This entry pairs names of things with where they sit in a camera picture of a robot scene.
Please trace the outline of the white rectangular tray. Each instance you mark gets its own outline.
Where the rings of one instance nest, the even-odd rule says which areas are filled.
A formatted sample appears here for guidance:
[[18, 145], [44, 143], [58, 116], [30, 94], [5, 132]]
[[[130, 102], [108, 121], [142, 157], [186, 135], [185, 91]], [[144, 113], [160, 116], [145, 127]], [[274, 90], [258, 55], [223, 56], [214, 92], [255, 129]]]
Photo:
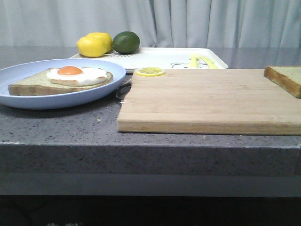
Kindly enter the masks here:
[[[136, 68], [148, 66], [163, 69], [187, 69], [190, 55], [195, 53], [199, 54], [200, 57], [205, 56], [214, 60], [219, 69], [228, 68], [226, 63], [207, 48], [139, 48], [137, 52], [131, 55], [122, 55], [114, 51], [96, 59], [119, 64], [127, 72], [133, 72]], [[198, 60], [198, 66], [199, 69], [209, 69], [201, 58]]]

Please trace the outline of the front yellow lemon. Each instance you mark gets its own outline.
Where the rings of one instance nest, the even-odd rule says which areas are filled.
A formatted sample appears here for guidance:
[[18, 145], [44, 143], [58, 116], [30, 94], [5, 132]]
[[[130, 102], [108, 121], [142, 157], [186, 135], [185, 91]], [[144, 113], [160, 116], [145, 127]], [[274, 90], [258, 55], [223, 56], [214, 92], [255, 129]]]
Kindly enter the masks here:
[[79, 53], [85, 57], [101, 57], [107, 52], [105, 43], [100, 38], [91, 36], [80, 38], [76, 46]]

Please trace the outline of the yellow plastic knife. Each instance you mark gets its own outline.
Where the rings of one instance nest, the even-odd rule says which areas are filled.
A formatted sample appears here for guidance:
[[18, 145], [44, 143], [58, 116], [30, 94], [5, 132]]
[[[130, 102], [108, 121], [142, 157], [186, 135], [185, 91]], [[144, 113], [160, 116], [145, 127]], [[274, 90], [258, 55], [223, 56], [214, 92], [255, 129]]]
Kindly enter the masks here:
[[219, 67], [215, 64], [214, 60], [206, 57], [206, 56], [201, 56], [200, 57], [208, 66], [209, 69], [218, 69]]

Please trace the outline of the yellow lemon slice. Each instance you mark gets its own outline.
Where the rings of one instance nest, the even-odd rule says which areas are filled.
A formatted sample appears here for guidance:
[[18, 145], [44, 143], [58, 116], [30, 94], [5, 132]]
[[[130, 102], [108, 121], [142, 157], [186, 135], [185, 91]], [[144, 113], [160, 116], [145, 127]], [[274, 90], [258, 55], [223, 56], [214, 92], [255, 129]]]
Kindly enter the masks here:
[[136, 69], [135, 73], [140, 76], [155, 77], [165, 74], [165, 70], [159, 67], [144, 67]]

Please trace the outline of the fried egg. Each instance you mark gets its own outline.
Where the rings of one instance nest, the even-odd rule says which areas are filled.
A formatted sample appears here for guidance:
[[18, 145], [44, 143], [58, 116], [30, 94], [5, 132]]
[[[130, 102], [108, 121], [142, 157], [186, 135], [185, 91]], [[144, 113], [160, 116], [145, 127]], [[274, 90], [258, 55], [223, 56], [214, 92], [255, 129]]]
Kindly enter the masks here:
[[101, 68], [65, 66], [46, 73], [51, 83], [66, 86], [89, 86], [105, 82], [108, 74]]

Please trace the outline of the rear yellow lemon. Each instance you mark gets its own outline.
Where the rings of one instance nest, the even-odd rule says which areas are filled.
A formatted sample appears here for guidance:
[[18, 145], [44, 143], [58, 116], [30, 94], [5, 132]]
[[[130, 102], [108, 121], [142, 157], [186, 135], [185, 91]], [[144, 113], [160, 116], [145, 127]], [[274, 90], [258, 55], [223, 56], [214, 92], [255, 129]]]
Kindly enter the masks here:
[[106, 47], [107, 47], [107, 51], [106, 53], [111, 53], [112, 52], [112, 37], [105, 32], [92, 32], [86, 35], [87, 37], [94, 37], [94, 38], [99, 38], [100, 40], [102, 40]]

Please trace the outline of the yellow plastic fork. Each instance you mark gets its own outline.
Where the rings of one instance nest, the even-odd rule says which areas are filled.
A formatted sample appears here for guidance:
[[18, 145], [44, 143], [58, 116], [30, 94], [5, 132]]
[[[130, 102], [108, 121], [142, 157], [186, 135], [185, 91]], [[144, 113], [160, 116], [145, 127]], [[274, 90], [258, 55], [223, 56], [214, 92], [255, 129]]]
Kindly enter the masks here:
[[195, 53], [190, 55], [190, 62], [188, 68], [190, 69], [198, 69], [198, 60], [200, 59], [199, 54]]

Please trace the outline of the wooden cutting board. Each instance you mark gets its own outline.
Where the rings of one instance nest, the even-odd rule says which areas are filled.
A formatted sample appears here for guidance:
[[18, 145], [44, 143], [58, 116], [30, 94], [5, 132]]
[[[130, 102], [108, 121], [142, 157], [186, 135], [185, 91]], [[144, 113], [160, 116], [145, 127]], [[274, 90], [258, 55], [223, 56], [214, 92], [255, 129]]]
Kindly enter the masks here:
[[122, 132], [230, 135], [301, 133], [301, 101], [262, 69], [167, 69], [136, 73], [117, 118]]

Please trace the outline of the blue round plate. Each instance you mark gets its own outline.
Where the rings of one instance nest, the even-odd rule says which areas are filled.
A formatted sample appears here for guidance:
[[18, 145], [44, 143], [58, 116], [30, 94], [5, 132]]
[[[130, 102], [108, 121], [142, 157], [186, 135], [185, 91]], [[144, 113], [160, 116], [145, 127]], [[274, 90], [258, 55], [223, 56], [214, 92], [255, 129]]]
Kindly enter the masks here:
[[[12, 96], [9, 94], [8, 85], [11, 83], [30, 77], [48, 68], [61, 68], [68, 65], [102, 68], [113, 74], [113, 81], [98, 88], [67, 94], [48, 96]], [[84, 58], [52, 59], [14, 65], [0, 70], [0, 103], [6, 106], [31, 110], [58, 109], [82, 105], [103, 98], [115, 91], [121, 85], [125, 75], [125, 68], [119, 64]]]

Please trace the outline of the grey curtain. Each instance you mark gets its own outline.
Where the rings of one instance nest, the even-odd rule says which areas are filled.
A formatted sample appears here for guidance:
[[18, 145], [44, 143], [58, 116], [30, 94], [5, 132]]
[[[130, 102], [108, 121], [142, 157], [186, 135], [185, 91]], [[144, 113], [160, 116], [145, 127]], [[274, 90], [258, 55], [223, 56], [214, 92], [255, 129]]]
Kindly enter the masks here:
[[143, 47], [299, 48], [298, 0], [3, 0], [2, 46], [74, 46], [133, 31]]

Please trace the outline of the green lime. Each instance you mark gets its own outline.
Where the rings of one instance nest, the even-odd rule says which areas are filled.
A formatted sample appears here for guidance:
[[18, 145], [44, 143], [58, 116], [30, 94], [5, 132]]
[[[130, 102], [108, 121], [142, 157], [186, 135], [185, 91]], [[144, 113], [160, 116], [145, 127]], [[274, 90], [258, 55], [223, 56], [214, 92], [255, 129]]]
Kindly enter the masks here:
[[117, 34], [112, 43], [113, 49], [120, 54], [132, 54], [138, 50], [140, 38], [134, 32], [124, 31]]

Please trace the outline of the bread slice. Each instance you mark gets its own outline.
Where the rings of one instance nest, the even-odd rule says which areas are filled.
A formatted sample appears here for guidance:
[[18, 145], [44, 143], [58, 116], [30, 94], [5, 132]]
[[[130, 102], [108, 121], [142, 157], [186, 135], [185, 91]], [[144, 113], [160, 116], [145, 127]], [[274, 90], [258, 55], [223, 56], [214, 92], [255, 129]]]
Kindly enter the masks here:
[[301, 97], [300, 66], [268, 66], [264, 69], [264, 77], [279, 85], [295, 98]]
[[105, 82], [102, 82], [100, 84], [89, 86], [66, 86], [54, 84], [49, 81], [46, 75], [46, 73], [49, 72], [50, 69], [52, 68], [46, 69], [33, 76], [9, 84], [9, 94], [13, 96], [45, 96], [66, 94], [98, 88], [113, 81], [113, 74], [111, 72], [106, 71], [109, 77]]

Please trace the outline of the metal spoon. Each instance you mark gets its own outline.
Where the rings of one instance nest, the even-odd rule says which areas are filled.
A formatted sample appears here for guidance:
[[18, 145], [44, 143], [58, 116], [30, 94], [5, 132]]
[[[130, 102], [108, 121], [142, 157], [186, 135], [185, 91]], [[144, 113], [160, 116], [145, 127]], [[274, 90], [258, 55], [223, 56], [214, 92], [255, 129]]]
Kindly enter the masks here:
[[131, 79], [122, 83], [116, 91], [116, 98], [119, 100], [123, 100], [125, 98], [126, 94], [130, 91], [131, 86], [132, 86]]

